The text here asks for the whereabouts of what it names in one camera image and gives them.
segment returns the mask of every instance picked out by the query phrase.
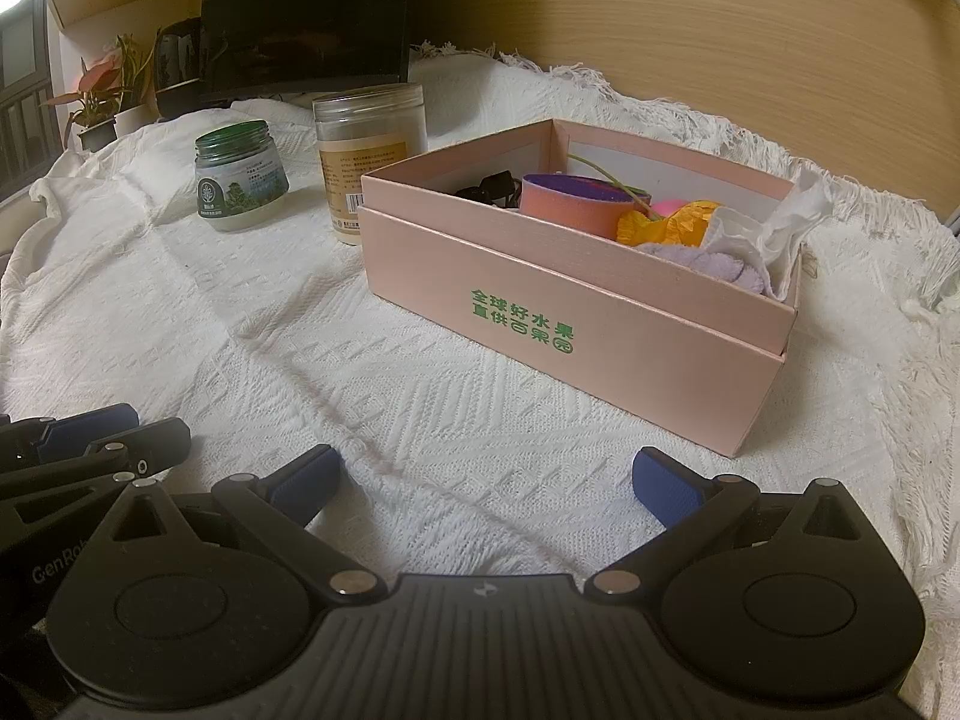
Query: purple towel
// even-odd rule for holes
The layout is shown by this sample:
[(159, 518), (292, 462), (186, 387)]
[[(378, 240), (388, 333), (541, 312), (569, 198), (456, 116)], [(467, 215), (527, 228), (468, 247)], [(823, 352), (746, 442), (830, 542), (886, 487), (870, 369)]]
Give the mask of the purple towel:
[(683, 265), (698, 274), (727, 281), (748, 292), (763, 293), (763, 279), (749, 265), (729, 254), (712, 253), (680, 244), (640, 244), (637, 251), (651, 254), (661, 260)]

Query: crumpled fabric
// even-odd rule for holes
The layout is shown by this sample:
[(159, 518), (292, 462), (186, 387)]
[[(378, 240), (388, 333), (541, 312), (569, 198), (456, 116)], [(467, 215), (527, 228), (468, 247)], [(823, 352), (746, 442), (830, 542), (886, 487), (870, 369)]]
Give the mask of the crumpled fabric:
[(832, 212), (827, 183), (804, 167), (796, 186), (766, 221), (757, 221), (728, 206), (714, 211), (700, 247), (742, 260), (760, 274), (763, 294), (782, 301), (790, 289), (800, 244)]
[(678, 244), (640, 244), (637, 251), (683, 265), (698, 274), (733, 284), (741, 290), (763, 292), (763, 279), (757, 270), (729, 254), (704, 251), (702, 248), (685, 247)]

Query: glass jar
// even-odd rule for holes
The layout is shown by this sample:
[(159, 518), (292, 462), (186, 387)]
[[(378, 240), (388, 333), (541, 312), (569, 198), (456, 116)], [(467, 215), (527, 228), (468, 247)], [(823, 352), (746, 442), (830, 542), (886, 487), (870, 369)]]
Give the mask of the glass jar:
[(426, 151), (424, 87), (395, 83), (321, 95), (313, 118), (333, 233), (358, 244), (360, 176)]
[(197, 138), (197, 213), (240, 230), (280, 210), (290, 184), (267, 122), (240, 122)]

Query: window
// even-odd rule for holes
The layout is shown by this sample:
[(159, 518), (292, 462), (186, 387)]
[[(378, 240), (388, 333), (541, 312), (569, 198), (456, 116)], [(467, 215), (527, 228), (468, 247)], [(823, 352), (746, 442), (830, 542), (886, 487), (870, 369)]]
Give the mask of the window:
[(20, 0), (0, 12), (0, 200), (40, 178), (63, 151), (47, 55), (46, 4)]

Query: white wall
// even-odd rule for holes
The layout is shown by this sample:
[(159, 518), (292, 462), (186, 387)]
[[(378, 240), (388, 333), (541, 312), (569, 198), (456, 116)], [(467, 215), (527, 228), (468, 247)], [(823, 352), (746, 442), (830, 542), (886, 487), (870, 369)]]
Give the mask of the white wall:
[[(53, 17), (48, 14), (48, 46), (54, 95), (75, 90), (83, 74), (80, 57), (90, 67), (112, 47), (117, 35), (131, 33), (136, 42), (149, 50), (159, 28), (191, 15), (190, 0), (138, 0), (72, 23), (60, 33)], [(61, 132), (64, 131), (66, 112), (64, 105), (56, 110)]]

